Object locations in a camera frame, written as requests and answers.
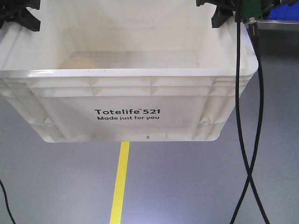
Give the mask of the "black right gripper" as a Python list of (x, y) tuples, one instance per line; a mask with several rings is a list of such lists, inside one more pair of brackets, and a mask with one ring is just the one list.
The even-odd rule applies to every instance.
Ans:
[[(284, 5), (293, 6), (297, 2), (298, 0), (261, 0), (262, 18), (269, 16), (273, 9)], [(237, 11), (238, 5), (241, 5), (241, 0), (197, 0), (196, 6), (199, 7), (205, 3), (217, 6), (211, 18), (211, 24), (212, 28), (219, 28), (233, 16), (233, 11)]]

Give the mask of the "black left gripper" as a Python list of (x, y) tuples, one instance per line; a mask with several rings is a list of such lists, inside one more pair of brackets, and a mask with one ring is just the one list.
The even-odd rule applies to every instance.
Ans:
[(0, 27), (5, 22), (17, 22), (19, 25), (39, 32), (41, 21), (27, 9), (40, 9), (40, 0), (1, 0), (0, 1)]

